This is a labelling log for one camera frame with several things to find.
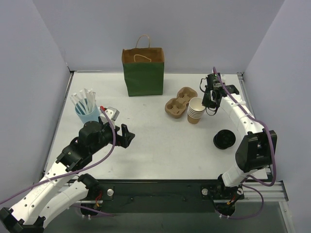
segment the paper bag handle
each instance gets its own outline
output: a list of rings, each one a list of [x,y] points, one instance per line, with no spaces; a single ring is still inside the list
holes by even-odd
[[[148,60],[149,60],[149,62],[151,62],[151,59],[150,59],[150,58],[145,57],[145,56],[140,55],[140,54],[135,54],[135,55],[134,55],[134,62],[136,62],[136,59],[135,59],[135,57],[136,57],[136,56],[141,56],[141,57],[144,57],[144,58],[148,59]]]
[[[148,37],[148,40],[149,40],[149,46],[148,46],[148,48],[150,48],[150,37],[149,37],[147,34],[141,35],[141,36],[138,38],[135,48],[137,48],[138,41],[139,41],[143,36]]]

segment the small container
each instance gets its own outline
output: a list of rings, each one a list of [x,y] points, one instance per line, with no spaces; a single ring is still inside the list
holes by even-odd
[[[80,114],[78,112],[78,110],[82,113],[82,109],[81,107],[76,104],[76,107],[75,107],[75,112],[76,114],[78,115],[78,117],[80,118],[80,120],[82,121],[83,124],[87,123],[88,121],[97,121],[98,122],[98,117],[100,115],[100,112],[98,110],[98,107],[97,105],[95,104],[95,108],[93,110],[93,112],[91,112],[90,114],[87,114],[87,115],[83,115],[83,114]]]

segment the white table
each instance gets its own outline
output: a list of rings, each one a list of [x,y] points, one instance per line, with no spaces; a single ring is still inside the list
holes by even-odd
[[[83,88],[93,88],[97,105],[117,108],[120,115],[116,124],[124,123],[136,134],[130,147],[115,147],[106,161],[86,172],[96,179],[213,180],[227,171],[234,163],[241,137],[222,109],[215,116],[204,114],[196,125],[188,123],[186,112],[180,119],[174,119],[164,110],[166,102],[176,97],[184,86],[193,88],[203,97],[199,84],[204,77],[205,74],[165,74],[162,96],[128,97],[123,73],[75,73],[69,95]],[[234,84],[243,95],[237,75],[225,75],[225,79],[226,84]],[[67,99],[47,169],[82,127],[73,104]],[[226,150],[219,150],[213,144],[213,137],[222,129],[233,131],[237,138],[235,145]],[[110,148],[108,145],[97,152],[91,164],[103,158]],[[264,169],[255,176],[267,179]]]

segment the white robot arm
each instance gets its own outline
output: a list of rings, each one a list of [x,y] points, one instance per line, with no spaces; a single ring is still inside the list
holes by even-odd
[[[135,134],[130,133],[122,124],[122,135],[118,135],[119,127],[115,126],[119,112],[114,108],[105,109],[112,121],[112,129],[102,114],[99,122],[89,121],[57,157],[51,169],[41,179],[45,183],[33,188],[21,201],[11,208],[0,210],[0,221],[11,233],[42,233],[44,228],[61,212],[75,202],[101,191],[99,182],[89,174],[83,174],[68,189],[56,195],[77,172],[92,161],[92,155],[113,141],[116,134],[116,146],[127,148]]]
[[[236,152],[235,163],[221,176],[225,187],[235,187],[239,186],[248,175],[270,165],[272,159],[264,127],[247,117],[250,115],[254,118],[237,88],[234,85],[228,85],[226,88],[238,103],[235,103],[226,94],[215,74],[207,75],[207,85],[202,104],[208,109],[215,109],[216,112],[218,108],[222,108],[229,115],[241,135],[242,142]],[[247,114],[238,105],[242,105]],[[276,133],[270,131],[270,135],[275,150]]]

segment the white wall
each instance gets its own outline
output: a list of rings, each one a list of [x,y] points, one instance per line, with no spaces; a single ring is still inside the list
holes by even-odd
[[[31,0],[1,1],[0,32],[2,200],[39,178],[70,73]]]
[[[284,0],[33,0],[71,70],[122,71],[141,34],[166,72],[244,71]]]
[[[285,182],[299,233],[310,232],[311,1],[285,0],[246,69],[256,117],[278,135],[277,179]]]

